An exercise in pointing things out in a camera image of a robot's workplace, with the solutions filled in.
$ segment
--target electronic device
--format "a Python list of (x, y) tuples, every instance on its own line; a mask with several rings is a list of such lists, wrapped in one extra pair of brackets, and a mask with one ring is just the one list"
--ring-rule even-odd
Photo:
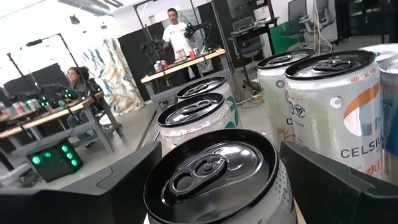
[(39, 152), (28, 154), (27, 158), (46, 182), (74, 174), (83, 165), (83, 161), (68, 139)]
[(308, 224), (398, 223), (398, 186), (292, 142), (282, 142), (280, 156)]
[(142, 224), (144, 184), (161, 158), (161, 143), (152, 142), (60, 190), (1, 190), (1, 223)]

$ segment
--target can rim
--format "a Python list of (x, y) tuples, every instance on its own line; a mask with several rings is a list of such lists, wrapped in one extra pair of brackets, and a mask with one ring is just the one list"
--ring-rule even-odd
[[(186, 107), (188, 105), (191, 105), (193, 103), (196, 103), (196, 102), (198, 102), (200, 100), (219, 100), (220, 102), (212, 110), (210, 110), (209, 112), (207, 112), (205, 114), (197, 116), (196, 118), (192, 118), (192, 119), (189, 119), (187, 121), (182, 121), (182, 122), (179, 122), (179, 123), (172, 123), (172, 124), (166, 123), (167, 118), (174, 111), (182, 109), (182, 108), (184, 108), (184, 107)], [(204, 93), (204, 94), (200, 94), (200, 95), (197, 95), (197, 96), (190, 97), (190, 98), (188, 98), (188, 99), (186, 99), (184, 101), (178, 102), (178, 103), (172, 105), (171, 107), (167, 108), (166, 110), (164, 110), (157, 117), (157, 124), (160, 127), (163, 127), (163, 128), (176, 128), (176, 127), (179, 127), (179, 126), (192, 124), (192, 123), (194, 123), (194, 122), (196, 122), (196, 121), (198, 121), (200, 119), (203, 119), (203, 118), (209, 116), (210, 114), (214, 113), (216, 110), (218, 110), (221, 106), (224, 105), (224, 101), (225, 101), (224, 96), (219, 94), (219, 93)]]
[[(263, 145), (264, 141), (267, 141), (267, 143), (272, 147), (272, 153), (273, 153), (273, 155), (270, 155), (272, 157), (269, 159), (274, 160), (273, 166), (270, 166), (270, 168), (272, 168), (272, 170), (270, 169), (271, 171), (269, 173), (269, 178), (268, 178), (267, 182), (264, 184), (263, 188), (260, 191), (258, 191), (258, 193), (248, 203), (241, 205), (240, 208), (237, 209), (236, 211), (231, 212), (223, 217), (216, 218), (214, 220), (207, 220), (204, 222), (196, 222), (195, 224), (221, 223), (221, 222), (235, 216), (237, 213), (243, 211), (244, 209), (257, 205), (264, 198), (266, 193), (268, 193), (268, 191), (271, 189), (271, 187), (274, 185), (274, 182), (277, 178), (277, 174), (279, 172), (279, 163), (281, 161), (278, 156), (275, 145), (272, 143), (272, 141), (268, 137), (266, 137), (256, 131), (248, 130), (248, 129), (238, 129), (238, 128), (219, 129), (219, 130), (216, 130), (216, 131), (213, 131), (210, 133), (201, 134), (201, 135), (199, 135), (193, 139), (189, 139), (188, 141), (177, 146), (172, 151), (170, 151), (165, 157), (167, 157), (167, 158), (175, 157), (177, 159), (181, 159), (183, 157), (183, 155), (181, 155), (181, 152), (185, 153), (185, 154), (191, 154), (191, 153), (193, 153), (192, 148), (198, 148), (195, 146), (203, 145), (205, 147), (205, 146), (210, 146), (212, 144), (215, 144), (217, 142), (228, 141), (231, 139), (234, 139), (234, 141), (236, 141), (236, 139), (238, 139), (238, 141), (243, 141), (243, 142), (249, 141), (249, 139), (250, 139), (251, 141), (254, 141), (254, 143), (251, 143), (251, 145), (254, 144), (254, 145), (263, 146), (263, 147), (264, 147), (264, 145)], [(149, 208), (149, 205), (146, 200), (149, 195), (147, 192), (147, 189), (149, 188), (148, 187), (149, 182), (151, 181), (151, 178), (153, 178), (152, 176), (156, 174), (157, 170), (159, 170), (159, 169), (156, 169), (156, 167), (161, 166), (162, 164), (165, 163), (165, 161), (167, 162), (167, 160), (165, 160), (164, 158), (162, 160), (160, 160), (158, 162), (158, 164), (156, 164), (156, 166), (151, 170), (151, 172), (149, 173), (149, 175), (145, 181), (144, 193), (143, 193), (144, 206), (148, 212), (148, 215), (151, 218), (153, 218), (154, 220), (156, 220), (160, 223), (165, 223), (165, 224), (177, 224), (176, 222), (164, 220), (164, 219), (158, 217)]]
[[(288, 62), (288, 63), (282, 63), (280, 65), (275, 65), (275, 66), (271, 66), (271, 67), (264, 67), (267, 63), (269, 63), (270, 61), (274, 60), (275, 58), (279, 58), (282, 56), (288, 56), (288, 55), (293, 55), (293, 54), (299, 54), (299, 53), (304, 53), (304, 54), (308, 54), (307, 56), (301, 58), (300, 60), (297, 61), (293, 61), (293, 62)], [(311, 55), (313, 55), (315, 53), (315, 51), (313, 49), (298, 49), (298, 50), (290, 50), (281, 54), (277, 54), (277, 55), (273, 55), (271, 57), (267, 57), (264, 60), (260, 61), (256, 68), (258, 70), (270, 70), (270, 69), (275, 69), (275, 68), (282, 68), (282, 67), (287, 67), (290, 66), (294, 63), (297, 63), (299, 61), (302, 61), (306, 58), (309, 58)]]
[(191, 98), (193, 96), (196, 96), (196, 95), (184, 96), (184, 93), (186, 93), (188, 90), (192, 89), (195, 86), (198, 86), (198, 85), (200, 85), (202, 83), (206, 83), (206, 82), (209, 82), (209, 81), (220, 81), (220, 83), (217, 86), (214, 86), (213, 88), (209, 88), (209, 89), (201, 92), (200, 94), (209, 93), (210, 91), (217, 89), (221, 85), (224, 85), (224, 83), (226, 82), (226, 77), (220, 75), (220, 76), (216, 76), (216, 77), (206, 78), (204, 80), (199, 80), (199, 81), (197, 81), (195, 83), (192, 83), (189, 86), (186, 86), (186, 87), (182, 88), (180, 91), (177, 92), (177, 94), (175, 94), (175, 96), (177, 97), (177, 99), (188, 99), (188, 98)]
[[(298, 77), (296, 76), (296, 72), (303, 69), (307, 68), (309, 65), (315, 64), (315, 62), (319, 62), (321, 60), (328, 60), (331, 59), (331, 57), (336, 57), (336, 56), (341, 56), (341, 55), (365, 55), (367, 56), (367, 61), (362, 63), (358, 67), (353, 67), (353, 68), (347, 68), (345, 70), (339, 71), (339, 72), (333, 72), (330, 74), (326, 75), (319, 75), (319, 76), (314, 76), (314, 77)], [(340, 75), (346, 75), (347, 73), (357, 71), (359, 69), (362, 69), (376, 60), (376, 54), (374, 52), (370, 52), (367, 50), (347, 50), (343, 52), (335, 52), (335, 53), (330, 53), (330, 54), (325, 54), (325, 55), (318, 55), (316, 57), (312, 58), (307, 58), (305, 60), (301, 60), (293, 65), (291, 65), (289, 68), (286, 69), (285, 71), (285, 76), (288, 79), (291, 80), (321, 80), (321, 79), (326, 79), (326, 78), (332, 78), (332, 77), (337, 77)]]

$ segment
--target celsius can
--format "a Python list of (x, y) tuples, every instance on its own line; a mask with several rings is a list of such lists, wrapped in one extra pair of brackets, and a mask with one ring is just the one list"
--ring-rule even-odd
[(385, 59), (398, 55), (398, 44), (377, 44), (362, 47), (360, 50), (367, 50), (376, 54), (376, 62), (380, 64)]
[(382, 178), (379, 65), (363, 50), (308, 58), (286, 70), (299, 144)]
[(219, 93), (205, 93), (176, 103), (157, 118), (167, 152), (199, 134), (234, 128), (231, 110)]
[(177, 146), (144, 187), (150, 224), (296, 224), (289, 177), (274, 145), (245, 129)]
[(236, 107), (235, 98), (232, 93), (231, 86), (226, 81), (226, 77), (212, 77), (192, 83), (191, 85), (186, 86), (178, 91), (176, 97), (177, 101), (181, 102), (202, 93), (219, 93), (223, 95), (225, 102), (229, 105), (229, 108), (233, 115), (235, 127), (242, 128), (242, 122), (241, 118), (239, 117), (238, 108)]
[(383, 61), (380, 73), (385, 180), (398, 184), (398, 56)]
[(300, 49), (266, 58), (257, 65), (257, 77), (262, 87), (267, 115), (274, 136), (274, 144), (279, 151), (282, 141), (295, 142), (295, 133), (286, 99), (285, 71), (289, 65), (309, 58), (312, 49)]

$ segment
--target man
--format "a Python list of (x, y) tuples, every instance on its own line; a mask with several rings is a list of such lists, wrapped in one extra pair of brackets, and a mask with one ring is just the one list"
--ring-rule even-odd
[[(167, 14), (169, 15), (171, 25), (164, 29), (164, 49), (167, 49), (170, 43), (172, 43), (176, 60), (178, 60), (177, 50), (180, 49), (184, 49), (185, 55), (189, 57), (189, 52), (192, 50), (192, 48), (189, 44), (189, 40), (184, 36), (185, 28), (187, 28), (187, 25), (183, 22), (178, 21), (178, 12), (174, 8), (170, 8), (169, 10), (167, 10)], [(191, 65), (190, 68), (195, 74), (195, 78), (193, 78), (193, 80), (201, 77), (197, 65)], [(186, 81), (189, 82), (191, 79), (189, 77), (188, 68), (182, 69), (182, 72)]]

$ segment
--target red can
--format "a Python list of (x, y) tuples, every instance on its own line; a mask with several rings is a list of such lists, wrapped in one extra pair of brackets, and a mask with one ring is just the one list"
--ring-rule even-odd
[(195, 58), (195, 52), (193, 50), (189, 51), (189, 56), (191, 59)]

